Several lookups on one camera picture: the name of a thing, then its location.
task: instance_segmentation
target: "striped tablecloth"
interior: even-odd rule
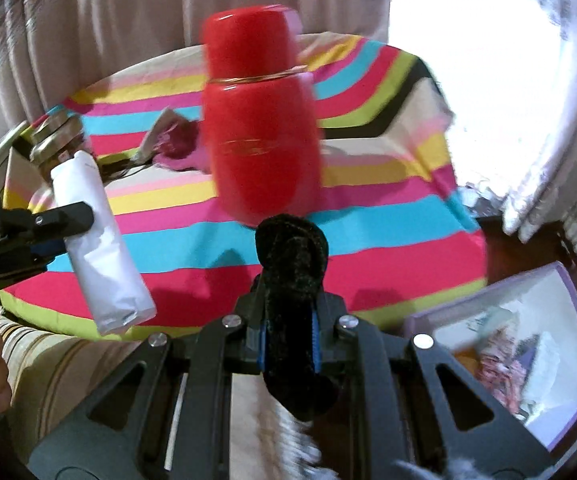
[[[444,132],[451,121],[415,56],[358,36],[307,35],[327,140],[324,192],[311,219],[326,234],[325,288],[381,326],[485,285],[485,245],[460,203]],[[130,156],[164,107],[200,118],[201,47],[137,64],[66,99],[102,160]],[[107,186],[113,212],[158,308],[126,338],[196,330],[230,312],[260,272],[254,232],[219,206],[209,175],[148,167]],[[52,206],[12,153],[6,207]],[[67,256],[2,293],[6,309],[53,332],[99,337]]]

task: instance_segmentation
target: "metal screw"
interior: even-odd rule
[[[226,328],[235,328],[242,324],[242,318],[237,316],[237,314],[229,314],[228,316],[222,317],[222,324]]]
[[[350,314],[344,314],[337,320],[337,324],[342,328],[353,329],[356,328],[359,324],[359,319],[355,316],[351,316]]]
[[[417,334],[413,339],[412,343],[422,350],[428,350],[435,344],[434,339],[428,334]]]
[[[151,334],[148,337],[148,343],[153,348],[157,348],[158,346],[164,346],[166,344],[166,341],[168,341],[168,336],[162,332]]]

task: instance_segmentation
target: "white paper roll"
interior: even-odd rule
[[[122,239],[92,156],[75,153],[51,177],[57,206],[86,202],[95,216],[88,232],[65,243],[100,334],[123,333],[155,317],[155,303]]]

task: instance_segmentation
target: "wooden floor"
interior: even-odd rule
[[[505,235],[498,218],[482,219],[480,224],[487,241],[489,283],[560,261],[577,288],[577,258],[563,238],[559,224],[545,226],[527,244]],[[321,450],[321,466],[337,471],[342,480],[350,480],[348,399],[342,398],[329,413],[316,420],[310,435]],[[555,450],[556,455],[561,456],[575,440],[577,425],[570,435]]]

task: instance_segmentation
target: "red bottle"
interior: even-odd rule
[[[222,207],[250,226],[305,216],[319,200],[321,133],[312,76],[297,66],[301,27],[283,6],[220,12],[204,24],[203,142]]]

